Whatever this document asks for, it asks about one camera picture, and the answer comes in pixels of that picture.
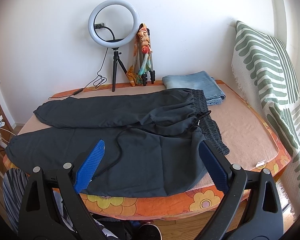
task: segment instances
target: tripod leg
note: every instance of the tripod leg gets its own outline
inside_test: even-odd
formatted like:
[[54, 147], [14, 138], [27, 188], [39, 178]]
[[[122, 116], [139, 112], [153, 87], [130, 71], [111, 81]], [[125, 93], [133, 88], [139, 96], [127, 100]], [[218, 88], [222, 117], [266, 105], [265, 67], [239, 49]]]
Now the tripod leg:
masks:
[[113, 61], [113, 71], [112, 71], [112, 92], [115, 91], [115, 80], [117, 77], [117, 66], [118, 66], [118, 61], [114, 60]]
[[119, 62], [119, 64], [120, 64], [120, 66], [121, 66], [123, 72], [126, 74], [126, 73], [127, 73], [127, 70], [126, 70], [126, 68], [124, 67], [124, 64], [122, 63], [122, 61], [121, 61], [120, 59], [118, 59], [118, 62]]

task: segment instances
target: shoe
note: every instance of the shoe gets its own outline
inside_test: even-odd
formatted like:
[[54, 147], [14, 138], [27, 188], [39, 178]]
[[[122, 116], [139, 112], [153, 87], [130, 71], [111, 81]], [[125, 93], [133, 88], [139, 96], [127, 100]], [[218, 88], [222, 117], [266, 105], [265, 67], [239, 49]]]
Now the shoe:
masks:
[[153, 224], [142, 225], [136, 233], [135, 240], [162, 240], [159, 228]]

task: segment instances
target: orange floral tablecloth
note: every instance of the orange floral tablecloth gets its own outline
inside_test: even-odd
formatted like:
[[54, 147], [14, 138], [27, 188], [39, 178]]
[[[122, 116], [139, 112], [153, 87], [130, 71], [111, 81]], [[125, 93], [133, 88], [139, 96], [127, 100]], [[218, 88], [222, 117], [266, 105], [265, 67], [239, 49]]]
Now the orange floral tablecloth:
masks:
[[[274, 179], [278, 180], [285, 166], [291, 161], [291, 157], [267, 123], [263, 121], [249, 104], [247, 104], [247, 106], [262, 120], [279, 148], [279, 153], [276, 158], [264, 166], [253, 169], [253, 171], [261, 171], [263, 168], [268, 168], [274, 176]], [[7, 169], [16, 168], [6, 155], [3, 162]], [[191, 217], [205, 211], [215, 210], [223, 197], [223, 193], [218, 191], [214, 185], [169, 197], [127, 198], [80, 195], [90, 212], [123, 220], [176, 220]], [[242, 200], [248, 196], [249, 191], [245, 190]]]

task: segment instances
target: black drawstring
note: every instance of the black drawstring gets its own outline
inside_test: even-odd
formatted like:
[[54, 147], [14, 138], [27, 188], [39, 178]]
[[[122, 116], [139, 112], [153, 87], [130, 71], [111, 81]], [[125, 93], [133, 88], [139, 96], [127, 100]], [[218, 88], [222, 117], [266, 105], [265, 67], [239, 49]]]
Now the black drawstring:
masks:
[[125, 131], [129, 130], [129, 129], [138, 129], [138, 130], [141, 130], [141, 131], [144, 131], [144, 132], [147, 132], [147, 133], [151, 133], [151, 134], [154, 134], [154, 135], [159, 135], [159, 136], [162, 136], [162, 137], [167, 137], [167, 138], [176, 138], [178, 136], [181, 136], [181, 135], [184, 135], [185, 133], [187, 133], [189, 130], [191, 130], [195, 125], [198, 124], [198, 122], [206, 117], [207, 115], [211, 114], [211, 110], [203, 113], [203, 115], [199, 116], [196, 121], [187, 129], [185, 129], [182, 133], [179, 133], [179, 134], [176, 134], [176, 135], [165, 135], [165, 134], [158, 134], [158, 133], [155, 133], [155, 132], [152, 132], [150, 130], [147, 130], [147, 129], [144, 129], [144, 128], [139, 128], [139, 127], [132, 127], [132, 126], [129, 126], [127, 127], [126, 129], [122, 130], [121, 132], [118, 133], [118, 135], [116, 136], [115, 138], [115, 141], [119, 147], [119, 150], [120, 150], [120, 154], [118, 156], [118, 158], [112, 162], [110, 165], [108, 165], [106, 168], [104, 168], [103, 170], [101, 170], [100, 172], [98, 172], [96, 175], [94, 175], [92, 177], [92, 180], [95, 179], [97, 176], [101, 175], [102, 173], [104, 173], [105, 171], [108, 171], [110, 168], [112, 168], [113, 166], [115, 166], [121, 159], [121, 156], [122, 156], [122, 153], [123, 153], [123, 150], [122, 150], [122, 147], [120, 145], [120, 142], [119, 142], [119, 137], [122, 135], [122, 133], [124, 133]]

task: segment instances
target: green and white patterned blanket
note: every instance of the green and white patterned blanket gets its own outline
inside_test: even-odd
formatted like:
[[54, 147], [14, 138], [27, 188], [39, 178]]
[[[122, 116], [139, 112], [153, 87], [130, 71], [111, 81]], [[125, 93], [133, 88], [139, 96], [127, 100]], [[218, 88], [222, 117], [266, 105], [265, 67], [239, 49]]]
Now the green and white patterned blanket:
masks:
[[292, 157], [282, 182], [300, 210], [300, 91], [289, 55], [280, 40], [238, 21], [232, 69], [248, 103]]

